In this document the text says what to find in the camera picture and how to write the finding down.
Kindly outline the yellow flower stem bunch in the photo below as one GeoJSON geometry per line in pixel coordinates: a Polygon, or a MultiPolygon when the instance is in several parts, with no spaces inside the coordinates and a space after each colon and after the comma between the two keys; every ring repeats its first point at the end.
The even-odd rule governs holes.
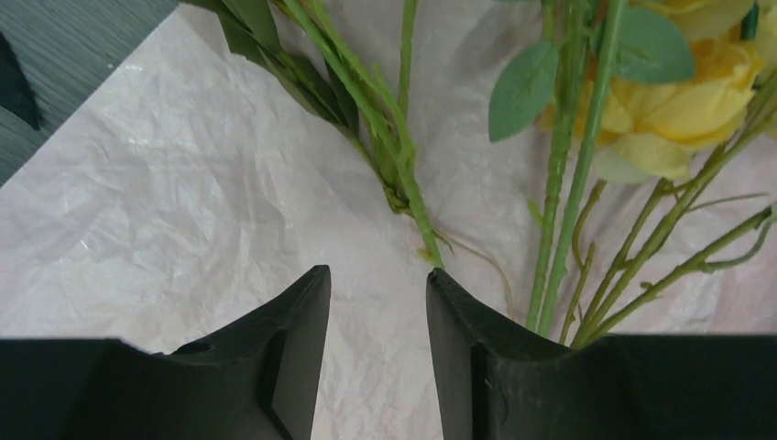
{"type": "Polygon", "coordinates": [[[663,248],[700,196],[755,138],[776,132],[773,1],[543,1],[542,34],[503,68],[487,108],[497,143],[537,126],[550,137],[529,309],[547,336],[568,264],[578,273],[561,343],[603,336],[671,284],[737,267],[776,227],[768,207],[619,298],[663,248]],[[589,302],[582,290],[597,253],[585,222],[610,186],[653,189],[589,302]]]}

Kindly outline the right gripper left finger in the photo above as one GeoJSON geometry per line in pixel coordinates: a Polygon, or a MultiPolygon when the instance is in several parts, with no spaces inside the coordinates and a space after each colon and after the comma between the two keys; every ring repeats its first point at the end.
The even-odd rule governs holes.
{"type": "Polygon", "coordinates": [[[169,354],[112,338],[3,339],[4,439],[308,439],[331,298],[318,265],[169,354]]]}

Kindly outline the pink and white flower bunch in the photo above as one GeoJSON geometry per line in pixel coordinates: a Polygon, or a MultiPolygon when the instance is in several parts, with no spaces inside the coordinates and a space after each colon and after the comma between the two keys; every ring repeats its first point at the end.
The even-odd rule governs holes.
{"type": "Polygon", "coordinates": [[[508,316],[514,315],[509,280],[496,260],[448,235],[431,218],[415,176],[418,146],[408,122],[412,41],[418,4],[402,4],[399,89],[393,91],[379,65],[368,68],[337,31],[323,1],[197,1],[214,13],[231,53],[260,66],[309,114],[336,128],[374,172],[389,209],[417,227],[418,254],[442,268],[445,245],[484,260],[503,285],[508,316]],[[321,74],[309,56],[285,49],[272,11],[294,23],[322,56],[321,74]]]}

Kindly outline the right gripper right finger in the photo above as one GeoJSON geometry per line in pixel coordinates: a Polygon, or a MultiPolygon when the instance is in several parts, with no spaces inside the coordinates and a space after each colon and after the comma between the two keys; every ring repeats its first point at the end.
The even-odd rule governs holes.
{"type": "Polygon", "coordinates": [[[447,439],[773,439],[772,335],[608,335],[573,350],[450,275],[426,311],[447,439]]]}

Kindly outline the pink wrapping paper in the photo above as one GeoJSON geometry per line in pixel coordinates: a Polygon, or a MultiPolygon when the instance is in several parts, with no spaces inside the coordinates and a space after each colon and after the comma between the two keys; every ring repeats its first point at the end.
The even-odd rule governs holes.
{"type": "MultiPolygon", "coordinates": [[[[420,1],[410,127],[432,218],[531,288],[547,153],[536,130],[489,145],[498,71],[537,6],[420,1]]],[[[407,217],[333,127],[228,54],[182,5],[1,188],[1,337],[119,336],[170,352],[269,301],[315,264],[333,296],[312,439],[444,439],[425,307],[431,267],[407,217]]],[[[776,195],[761,138],[644,268],[661,277],[776,195]]],[[[776,334],[776,236],[726,272],[679,281],[622,333],[776,334]]]]}

